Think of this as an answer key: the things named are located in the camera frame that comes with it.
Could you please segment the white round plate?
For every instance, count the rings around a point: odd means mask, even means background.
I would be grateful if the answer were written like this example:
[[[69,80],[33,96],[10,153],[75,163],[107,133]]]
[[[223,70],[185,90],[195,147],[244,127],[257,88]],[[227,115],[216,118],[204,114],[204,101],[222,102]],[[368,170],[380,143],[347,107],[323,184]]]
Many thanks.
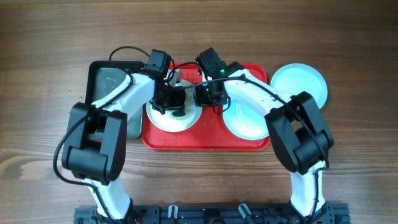
[[[175,83],[175,86],[186,87],[191,85],[186,80],[180,80]],[[165,114],[160,114],[158,111],[153,110],[151,100],[146,103],[146,113],[157,128],[167,132],[181,132],[193,126],[201,116],[202,107],[195,105],[195,90],[193,88],[185,89],[185,112],[186,115],[182,117],[172,116],[172,111],[166,111]]]

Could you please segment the light blue plate front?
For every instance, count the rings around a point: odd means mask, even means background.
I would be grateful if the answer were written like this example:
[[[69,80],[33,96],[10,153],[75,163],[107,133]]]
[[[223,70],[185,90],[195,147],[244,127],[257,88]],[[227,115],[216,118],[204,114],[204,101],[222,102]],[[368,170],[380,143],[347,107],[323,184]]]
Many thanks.
[[[298,95],[302,91],[311,94],[319,108],[328,98],[328,87],[324,77],[313,67],[302,63],[284,65],[271,78],[271,87]]]

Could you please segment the green yellow sponge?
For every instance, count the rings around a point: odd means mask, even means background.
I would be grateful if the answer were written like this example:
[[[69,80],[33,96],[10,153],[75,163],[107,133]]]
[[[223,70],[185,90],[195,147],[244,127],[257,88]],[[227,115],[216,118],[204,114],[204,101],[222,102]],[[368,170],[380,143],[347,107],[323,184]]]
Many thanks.
[[[186,112],[185,112],[184,109],[177,109],[177,110],[172,112],[172,116],[174,116],[174,117],[182,117],[182,116],[185,116],[185,115],[186,115]]]

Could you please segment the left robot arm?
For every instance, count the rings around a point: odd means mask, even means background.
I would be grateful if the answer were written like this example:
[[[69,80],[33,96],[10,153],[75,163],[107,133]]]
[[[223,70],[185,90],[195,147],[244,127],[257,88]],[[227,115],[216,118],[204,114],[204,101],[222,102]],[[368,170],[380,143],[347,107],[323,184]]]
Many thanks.
[[[161,50],[148,54],[148,62],[120,69],[124,81],[111,93],[91,104],[76,103],[67,132],[53,157],[57,177],[72,185],[91,189],[97,207],[90,215],[96,223],[140,223],[120,173],[126,158],[127,123],[144,104],[151,103],[160,114],[181,110],[184,92],[170,84],[174,71],[171,56]]]

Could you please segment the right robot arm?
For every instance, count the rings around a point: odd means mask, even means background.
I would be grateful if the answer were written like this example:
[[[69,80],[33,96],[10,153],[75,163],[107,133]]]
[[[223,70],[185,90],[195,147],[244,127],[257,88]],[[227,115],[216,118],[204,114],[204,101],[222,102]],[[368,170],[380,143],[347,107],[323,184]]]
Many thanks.
[[[227,96],[264,117],[274,153],[291,174],[290,202],[307,223],[314,221],[325,204],[322,173],[330,166],[328,151],[334,139],[313,96],[276,90],[244,65],[226,64],[212,47],[195,61],[204,78],[200,93],[210,105]]]

